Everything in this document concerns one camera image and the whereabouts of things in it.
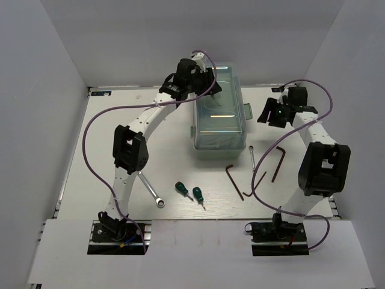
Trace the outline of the green toolbox with clear lid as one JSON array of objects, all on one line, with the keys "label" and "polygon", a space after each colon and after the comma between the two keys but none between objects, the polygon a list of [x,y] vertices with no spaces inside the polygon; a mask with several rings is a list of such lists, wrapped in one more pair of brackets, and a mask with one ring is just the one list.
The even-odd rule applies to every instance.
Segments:
[{"label": "green toolbox with clear lid", "polygon": [[194,152],[203,160],[235,160],[246,148],[246,121],[253,118],[253,112],[243,101],[236,64],[216,67],[221,91],[194,103]]}]

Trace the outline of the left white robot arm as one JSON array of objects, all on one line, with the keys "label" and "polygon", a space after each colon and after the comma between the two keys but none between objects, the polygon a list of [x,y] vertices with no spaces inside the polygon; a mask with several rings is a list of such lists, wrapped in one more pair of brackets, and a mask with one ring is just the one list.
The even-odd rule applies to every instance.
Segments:
[{"label": "left white robot arm", "polygon": [[147,141],[152,132],[176,110],[180,101],[221,91],[212,68],[205,66],[204,57],[202,52],[198,52],[192,58],[181,59],[176,72],[166,77],[153,107],[144,110],[128,126],[119,125],[114,131],[113,194],[105,211],[98,214],[100,223],[113,240],[126,236],[128,202],[135,178],[149,160]]}]

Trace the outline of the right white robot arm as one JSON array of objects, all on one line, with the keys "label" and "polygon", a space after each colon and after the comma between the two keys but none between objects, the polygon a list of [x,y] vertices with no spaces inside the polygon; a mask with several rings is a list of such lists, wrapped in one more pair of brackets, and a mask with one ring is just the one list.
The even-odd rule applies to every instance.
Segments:
[{"label": "right white robot arm", "polygon": [[298,188],[273,215],[272,234],[285,240],[299,230],[316,204],[343,190],[351,149],[329,136],[316,108],[307,104],[305,87],[280,87],[277,91],[280,97],[268,98],[258,122],[278,128],[290,124],[306,146],[298,171]]}]

